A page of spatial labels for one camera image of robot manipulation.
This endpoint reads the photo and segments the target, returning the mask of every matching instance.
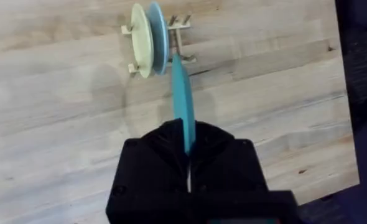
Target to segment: teal plate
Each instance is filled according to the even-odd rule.
[[[193,110],[193,96],[188,72],[181,63],[178,54],[174,54],[172,61],[172,93],[174,101],[174,118],[183,121],[183,143],[185,153],[190,154],[196,140],[195,113]]]
[[[154,60],[156,74],[163,75],[169,59],[169,34],[163,12],[157,2],[152,2],[147,11],[153,35]]]

